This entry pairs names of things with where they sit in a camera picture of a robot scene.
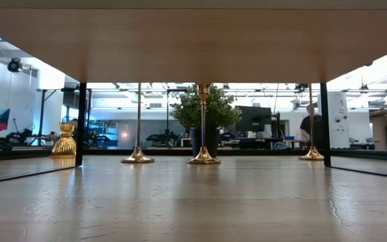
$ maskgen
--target gold candle holder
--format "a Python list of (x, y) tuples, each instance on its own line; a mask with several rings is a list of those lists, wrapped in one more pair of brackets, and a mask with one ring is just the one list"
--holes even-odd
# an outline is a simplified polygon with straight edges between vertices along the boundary
[(312, 84), (308, 84), (308, 91), (310, 93), (310, 150), (307, 155), (301, 156), (300, 159), (303, 161), (323, 161), (323, 156), (317, 151), (316, 146), (313, 143), (314, 136), (314, 106), (312, 96)]
[(62, 137), (60, 137), (56, 144), (53, 146), (50, 158), (74, 159), (77, 145), (75, 140), (71, 137), (71, 134), (74, 132), (75, 125), (63, 122), (59, 123), (59, 125)]
[(140, 147), (141, 132), (141, 83), (138, 83), (138, 111), (137, 111), (137, 143), (134, 152), (128, 158), (121, 160), (121, 163), (152, 163), (154, 159), (148, 158)]
[(213, 165), (220, 164), (220, 160), (213, 158), (206, 146), (206, 108), (207, 98), (210, 95), (210, 84), (198, 84), (198, 95), (201, 103), (201, 149), (196, 157), (187, 161), (188, 164)]

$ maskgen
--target gold stand base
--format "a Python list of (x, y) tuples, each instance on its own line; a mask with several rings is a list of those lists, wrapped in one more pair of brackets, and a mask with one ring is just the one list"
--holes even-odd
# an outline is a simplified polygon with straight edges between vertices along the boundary
[(121, 163), (152, 163), (154, 159), (148, 158), (141, 150), (141, 147), (135, 147), (132, 155), (120, 161)]
[(201, 147), (198, 155), (187, 161), (188, 164), (197, 164), (197, 165), (215, 165), (220, 164), (218, 159), (213, 158), (207, 150), (207, 147)]
[(300, 157), (303, 161), (323, 161), (323, 156), (317, 151), (316, 147), (310, 147), (307, 155)]

